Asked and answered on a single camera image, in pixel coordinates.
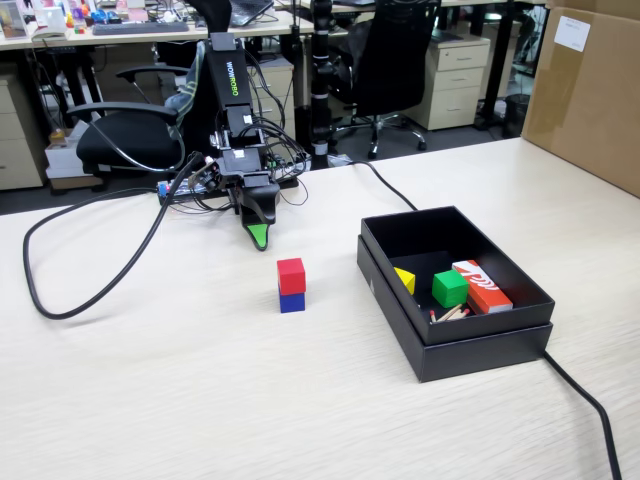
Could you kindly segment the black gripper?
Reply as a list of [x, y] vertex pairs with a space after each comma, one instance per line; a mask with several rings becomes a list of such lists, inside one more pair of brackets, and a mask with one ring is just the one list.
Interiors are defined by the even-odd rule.
[[258, 251], [269, 242], [269, 225], [276, 222], [280, 186], [261, 163], [258, 148], [227, 149], [217, 160], [219, 187], [226, 190], [236, 205], [244, 230]]

